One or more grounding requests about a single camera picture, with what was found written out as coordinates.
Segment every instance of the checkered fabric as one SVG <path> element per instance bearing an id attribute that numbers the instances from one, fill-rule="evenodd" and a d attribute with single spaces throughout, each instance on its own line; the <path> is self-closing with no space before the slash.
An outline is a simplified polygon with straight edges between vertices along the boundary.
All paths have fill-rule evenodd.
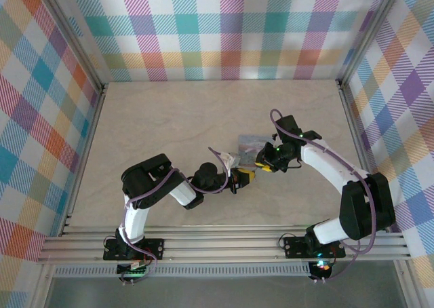
<path id="1" fill-rule="evenodd" d="M 380 0 L 60 3 L 112 80 L 173 81 L 334 79 Z"/>
<path id="2" fill-rule="evenodd" d="M 389 179 L 434 307 L 434 0 L 397 0 L 352 78 L 370 165 Z"/>
<path id="3" fill-rule="evenodd" d="M 0 0 L 0 307 L 23 307 L 97 93 L 41 0 Z"/>

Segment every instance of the plaid backdrop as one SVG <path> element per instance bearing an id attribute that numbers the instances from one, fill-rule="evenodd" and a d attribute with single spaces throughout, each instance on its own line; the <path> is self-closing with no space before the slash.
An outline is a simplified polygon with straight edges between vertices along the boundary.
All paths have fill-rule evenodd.
<path id="1" fill-rule="evenodd" d="M 0 0 L 0 307 L 23 307 L 97 93 L 41 0 Z"/>
<path id="2" fill-rule="evenodd" d="M 335 79 L 380 1 L 59 3 L 110 80 L 166 81 Z"/>
<path id="3" fill-rule="evenodd" d="M 349 96 L 434 307 L 434 0 L 396 1 Z"/>

